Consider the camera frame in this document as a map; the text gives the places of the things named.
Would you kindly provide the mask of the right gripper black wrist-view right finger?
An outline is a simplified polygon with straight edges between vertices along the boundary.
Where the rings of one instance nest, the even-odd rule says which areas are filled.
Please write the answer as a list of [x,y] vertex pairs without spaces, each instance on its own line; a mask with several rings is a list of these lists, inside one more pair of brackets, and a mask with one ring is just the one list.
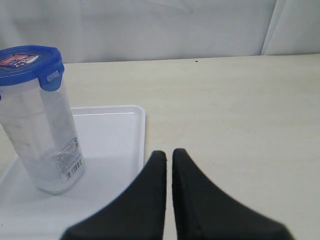
[[287,227],[216,186],[188,152],[172,154],[172,201],[179,240],[292,240]]

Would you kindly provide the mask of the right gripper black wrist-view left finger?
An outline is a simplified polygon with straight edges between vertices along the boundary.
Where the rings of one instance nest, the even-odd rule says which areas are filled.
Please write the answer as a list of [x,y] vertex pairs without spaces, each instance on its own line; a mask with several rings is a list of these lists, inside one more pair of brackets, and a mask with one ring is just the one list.
[[167,199],[167,158],[155,150],[134,181],[106,207],[72,225],[63,240],[161,240]]

